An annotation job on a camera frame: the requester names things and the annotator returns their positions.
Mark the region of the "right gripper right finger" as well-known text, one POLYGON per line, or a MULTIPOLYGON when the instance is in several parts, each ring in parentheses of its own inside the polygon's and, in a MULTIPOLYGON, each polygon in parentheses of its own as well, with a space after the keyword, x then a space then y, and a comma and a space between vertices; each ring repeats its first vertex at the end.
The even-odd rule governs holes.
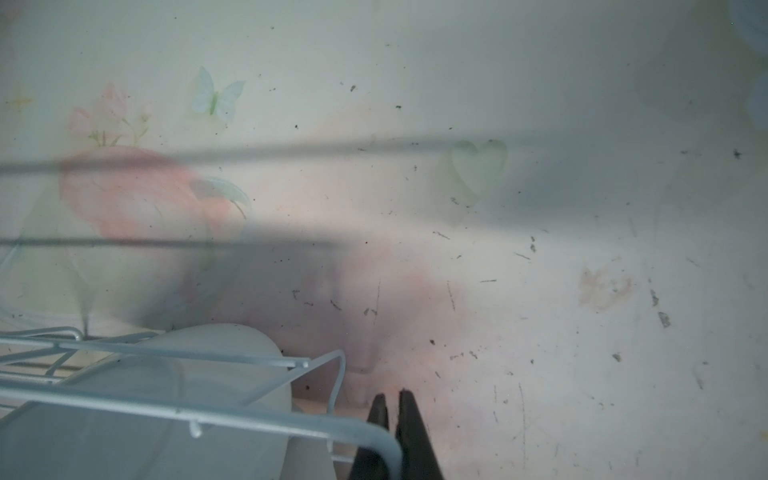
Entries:
POLYGON ((403 454, 403 480, 444 479, 416 398, 410 390, 399 392, 395 436, 403 454))

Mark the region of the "white wire dish rack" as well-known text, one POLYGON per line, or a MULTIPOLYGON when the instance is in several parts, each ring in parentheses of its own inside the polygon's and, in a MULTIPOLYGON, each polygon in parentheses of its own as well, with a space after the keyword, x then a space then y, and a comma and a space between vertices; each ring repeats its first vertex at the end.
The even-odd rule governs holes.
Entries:
POLYGON ((387 428, 312 414, 295 381, 343 352, 290 357, 265 334, 215 324, 88 340, 72 327, 1 336, 5 479, 332 479, 342 456, 366 478, 398 479, 387 428))

